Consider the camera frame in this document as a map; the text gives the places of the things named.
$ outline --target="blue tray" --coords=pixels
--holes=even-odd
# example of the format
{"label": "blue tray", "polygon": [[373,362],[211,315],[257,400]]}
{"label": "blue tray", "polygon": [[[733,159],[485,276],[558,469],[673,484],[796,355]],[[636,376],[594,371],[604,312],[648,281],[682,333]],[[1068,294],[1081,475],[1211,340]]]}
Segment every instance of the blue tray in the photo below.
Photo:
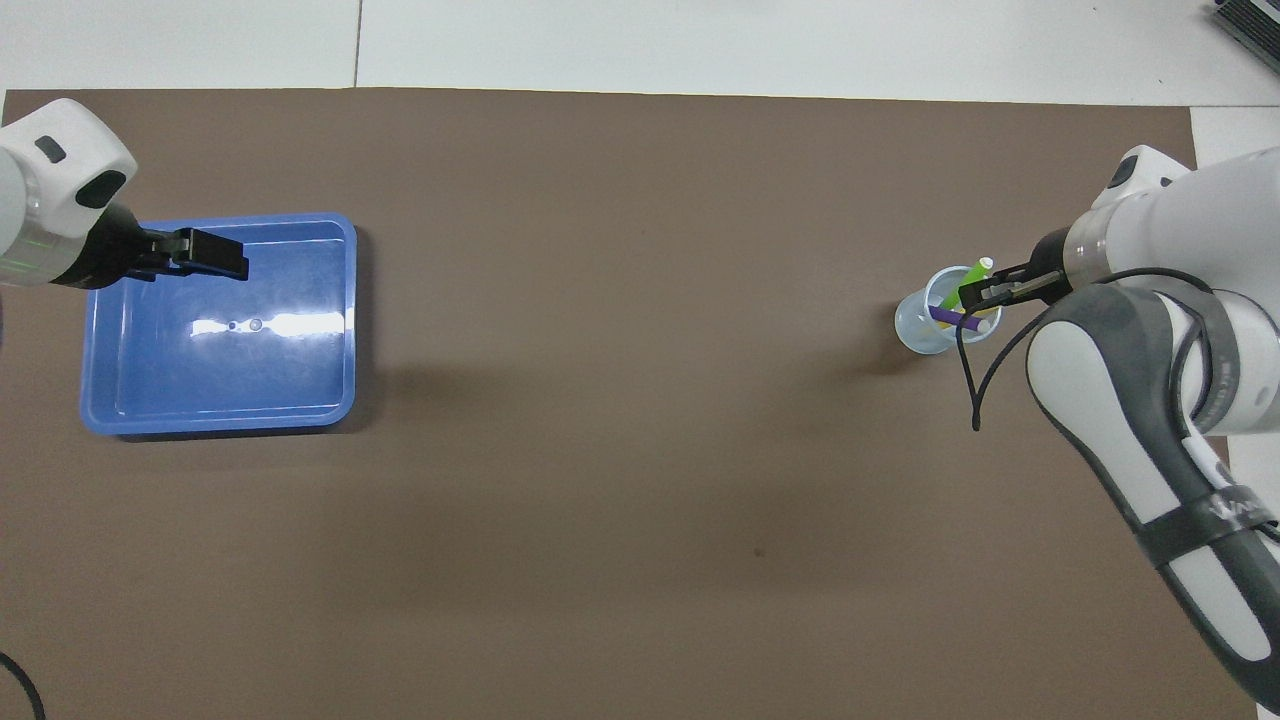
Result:
{"label": "blue tray", "polygon": [[145,223],[244,243],[250,279],[88,293],[81,418],[101,434],[337,423],[356,396],[356,229],[332,213]]}

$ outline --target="black wire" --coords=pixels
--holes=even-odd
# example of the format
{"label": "black wire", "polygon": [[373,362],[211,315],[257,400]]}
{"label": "black wire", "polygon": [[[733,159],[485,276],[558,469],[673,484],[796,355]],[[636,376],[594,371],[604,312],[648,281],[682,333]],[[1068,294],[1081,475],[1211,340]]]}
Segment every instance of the black wire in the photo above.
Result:
{"label": "black wire", "polygon": [[[978,307],[977,310],[983,310],[983,307]],[[968,320],[969,316],[973,315],[973,313],[975,313],[977,310],[966,309],[964,314],[964,320]],[[1044,315],[1048,314],[1048,310],[1050,309],[1046,307],[1043,311],[1041,311],[1039,315],[1036,315],[1036,319],[1027,323],[1025,325],[1023,325],[1020,331],[1014,333],[1012,340],[1005,343],[1005,347],[1002,347],[1000,352],[996,354],[996,359],[992,360],[991,365],[987,366],[987,372],[983,374],[982,383],[978,386],[977,389],[974,389],[973,387],[973,370],[969,368],[969,354],[965,352],[964,338],[960,334],[960,331],[963,329],[964,325],[964,320],[961,320],[960,324],[956,325],[956,348],[960,351],[960,366],[964,368],[964,379],[965,383],[969,386],[969,405],[973,407],[973,415],[969,418],[969,423],[970,427],[973,427],[973,432],[978,432],[982,429],[982,401],[984,397],[987,397],[987,387],[991,384],[991,379],[996,377],[996,370],[1000,369],[1000,364],[1005,361],[1005,357],[1009,357],[1009,354],[1014,351],[1014,347],[1016,347],[1018,343],[1021,342],[1024,337],[1027,337],[1033,329],[1036,329],[1039,325],[1039,322],[1044,319]]]}
{"label": "black wire", "polygon": [[[1211,288],[1208,283],[1197,278],[1196,275],[1190,273],[1184,273],[1181,270],[1174,270],[1170,268],[1133,268],[1129,270],[1120,270],[1119,273],[1111,273],[1110,275],[1105,275],[1102,278],[1093,281],[1093,284],[1106,284],[1116,281],[1123,281],[1125,278],[1146,277],[1146,275],[1164,275],[1167,278],[1183,281],[1184,283],[1199,291],[1208,293],[1213,292],[1213,288]],[[992,360],[989,366],[987,366],[987,372],[983,374],[982,383],[977,388],[974,388],[973,369],[969,366],[969,354],[965,352],[964,348],[964,323],[965,320],[972,318],[974,313],[988,310],[991,307],[996,307],[1000,305],[1007,305],[1011,300],[1014,300],[1014,293],[1011,291],[1005,291],[1001,295],[983,300],[982,302],[974,305],[973,307],[965,307],[964,319],[959,324],[956,324],[956,348],[960,351],[960,366],[964,368],[965,384],[969,386],[969,405],[973,407],[973,415],[970,416],[970,425],[973,427],[973,432],[978,432],[982,429],[982,401],[987,396],[987,386],[991,384],[992,378],[996,375],[996,370],[1000,369],[1000,364],[1005,361],[1005,357],[1007,357],[1009,354],[1014,351],[1014,347],[1016,347],[1018,343],[1023,341],[1023,338],[1030,334],[1030,332],[1034,331],[1037,327],[1039,327],[1041,320],[1043,320],[1044,315],[1047,315],[1048,311],[1052,309],[1052,305],[1050,307],[1046,307],[1039,315],[1036,315],[1036,318],[1032,322],[1023,325],[1023,328],[1014,334],[1012,340],[1010,340],[1009,343],[1006,343],[1005,347],[1001,348],[1001,351],[996,355],[996,359]],[[1198,322],[1198,316],[1196,316],[1194,314],[1192,315],[1193,319]],[[1204,332],[1203,323],[1199,323],[1197,327],[1198,327],[1197,337],[1199,337],[1199,334],[1203,334]]]}
{"label": "black wire", "polygon": [[1201,341],[1203,347],[1204,338],[1204,320],[1197,313],[1188,313],[1192,319],[1192,327],[1188,328],[1187,334],[1183,336],[1181,342],[1178,343],[1178,351],[1174,354],[1172,369],[1169,374],[1169,419],[1178,428],[1183,437],[1190,437],[1192,429],[1187,427],[1187,414],[1183,413],[1183,370],[1187,368],[1187,359],[1192,354],[1192,347],[1196,346],[1197,341]]}
{"label": "black wire", "polygon": [[36,689],[36,683],[31,682],[31,676],[27,671],[18,665],[14,659],[0,652],[0,665],[4,665],[5,670],[13,674],[18,679],[18,684],[27,693],[27,700],[31,701],[31,712],[36,716],[36,720],[45,720],[45,703],[40,700],[40,692]]}

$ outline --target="brown mat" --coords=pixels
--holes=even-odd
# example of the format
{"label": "brown mat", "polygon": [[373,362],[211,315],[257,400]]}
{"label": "brown mat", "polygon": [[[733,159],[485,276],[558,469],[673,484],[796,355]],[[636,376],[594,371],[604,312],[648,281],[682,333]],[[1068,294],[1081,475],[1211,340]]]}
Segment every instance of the brown mat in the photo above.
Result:
{"label": "brown mat", "polygon": [[0,648],[51,717],[1252,712],[1021,354],[974,436],[891,323],[1130,146],[1192,161],[1187,110],[72,96],[140,218],[347,214],[362,365],[330,433],[95,437],[83,295],[4,291]]}

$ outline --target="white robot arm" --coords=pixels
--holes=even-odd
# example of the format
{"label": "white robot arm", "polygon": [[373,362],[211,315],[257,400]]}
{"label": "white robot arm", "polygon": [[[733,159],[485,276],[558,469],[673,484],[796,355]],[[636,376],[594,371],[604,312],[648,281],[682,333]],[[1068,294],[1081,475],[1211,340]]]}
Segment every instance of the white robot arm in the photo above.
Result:
{"label": "white robot arm", "polygon": [[137,169],[115,133],[74,100],[0,128],[0,284],[92,290],[123,277],[248,277],[238,242],[138,227],[113,201]]}
{"label": "white robot arm", "polygon": [[1052,305],[1027,354],[1036,401],[1217,659],[1280,714],[1276,518],[1204,439],[1280,428],[1277,270],[1280,147],[1189,172],[1139,146],[1028,264],[961,295]]}

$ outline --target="pen holder cup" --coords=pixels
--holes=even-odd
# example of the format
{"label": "pen holder cup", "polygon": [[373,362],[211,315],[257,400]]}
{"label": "pen holder cup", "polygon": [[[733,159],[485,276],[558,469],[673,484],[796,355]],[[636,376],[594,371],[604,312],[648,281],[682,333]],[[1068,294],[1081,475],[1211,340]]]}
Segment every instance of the pen holder cup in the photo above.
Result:
{"label": "pen holder cup", "polygon": [[[902,345],[920,355],[937,355],[955,347],[955,327],[934,320],[929,315],[929,305],[941,305],[942,300],[960,284],[968,272],[969,268],[964,265],[943,268],[929,278],[923,288],[899,302],[897,313],[893,314],[893,327],[897,329],[897,338],[902,341]],[[961,337],[965,343],[987,340],[987,336],[996,332],[1004,310],[1004,307],[996,307],[995,313],[982,318],[989,322],[986,331],[963,331]]]}

